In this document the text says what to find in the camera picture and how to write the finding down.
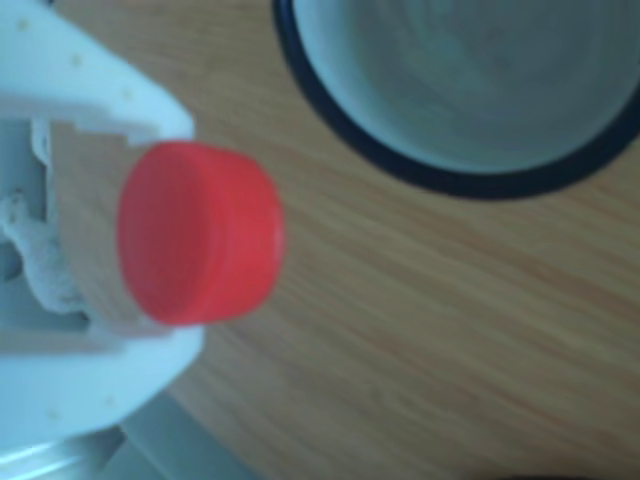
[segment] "white plastic holder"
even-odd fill
[[[0,451],[119,423],[203,345],[202,327],[119,336],[84,302],[59,248],[53,120],[131,145],[194,137],[169,92],[41,1],[0,0]]]

